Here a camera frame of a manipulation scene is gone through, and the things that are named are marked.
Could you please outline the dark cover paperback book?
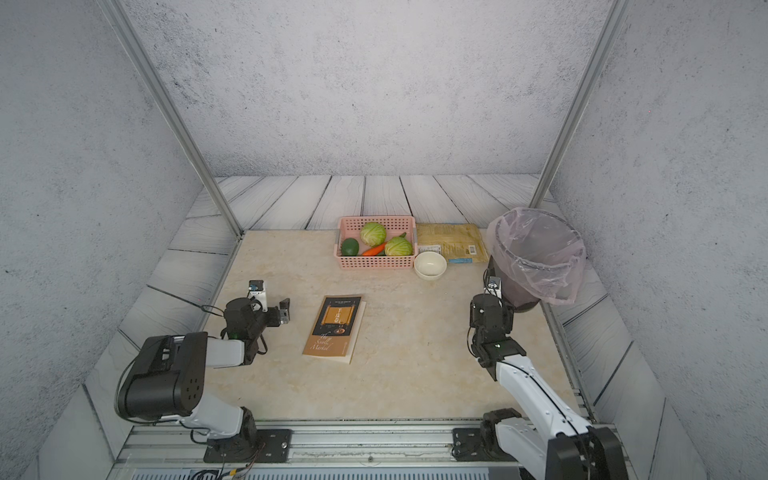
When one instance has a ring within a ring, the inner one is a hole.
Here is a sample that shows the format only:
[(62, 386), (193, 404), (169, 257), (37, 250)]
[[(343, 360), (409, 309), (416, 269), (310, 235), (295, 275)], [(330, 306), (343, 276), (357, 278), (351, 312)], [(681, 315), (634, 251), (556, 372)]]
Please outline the dark cover paperback book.
[(365, 307), (361, 295), (325, 296), (302, 355), (350, 364)]

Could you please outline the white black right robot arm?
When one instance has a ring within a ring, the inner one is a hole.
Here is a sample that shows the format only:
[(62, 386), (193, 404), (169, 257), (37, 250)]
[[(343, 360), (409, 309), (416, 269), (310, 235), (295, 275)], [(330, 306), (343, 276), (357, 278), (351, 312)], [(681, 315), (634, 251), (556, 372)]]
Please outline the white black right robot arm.
[(473, 297), (468, 350), (522, 408), (483, 416), (484, 453), (514, 458), (526, 478), (627, 479), (618, 437), (571, 409), (541, 378), (524, 348), (510, 337), (511, 330), (512, 313), (499, 296)]

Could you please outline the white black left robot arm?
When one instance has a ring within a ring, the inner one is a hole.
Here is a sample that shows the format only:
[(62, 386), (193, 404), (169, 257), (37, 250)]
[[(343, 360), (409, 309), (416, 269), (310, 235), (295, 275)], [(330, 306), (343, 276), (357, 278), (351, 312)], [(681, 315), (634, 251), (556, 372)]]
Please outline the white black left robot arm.
[(205, 331), (149, 337), (118, 382), (115, 410), (133, 423), (177, 422), (206, 440), (242, 437), (252, 421), (205, 389), (209, 369), (247, 366), (268, 352), (264, 331), (290, 320), (290, 300), (262, 308), (254, 298), (229, 301), (221, 338)]

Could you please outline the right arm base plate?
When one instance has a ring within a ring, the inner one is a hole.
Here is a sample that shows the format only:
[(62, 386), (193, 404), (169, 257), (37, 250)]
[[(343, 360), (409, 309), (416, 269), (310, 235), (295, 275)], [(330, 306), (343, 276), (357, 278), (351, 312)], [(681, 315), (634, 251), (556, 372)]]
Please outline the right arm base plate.
[(486, 430), (480, 427), (452, 430), (451, 456), (458, 462), (516, 462), (493, 443)]

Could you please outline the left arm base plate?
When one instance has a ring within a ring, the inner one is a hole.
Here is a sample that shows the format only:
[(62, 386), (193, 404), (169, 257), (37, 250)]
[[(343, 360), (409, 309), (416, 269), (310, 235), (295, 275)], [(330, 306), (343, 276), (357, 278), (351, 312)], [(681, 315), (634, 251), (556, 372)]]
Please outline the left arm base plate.
[(245, 429), (226, 439), (206, 441), (204, 463), (285, 463), (288, 460), (291, 429)]

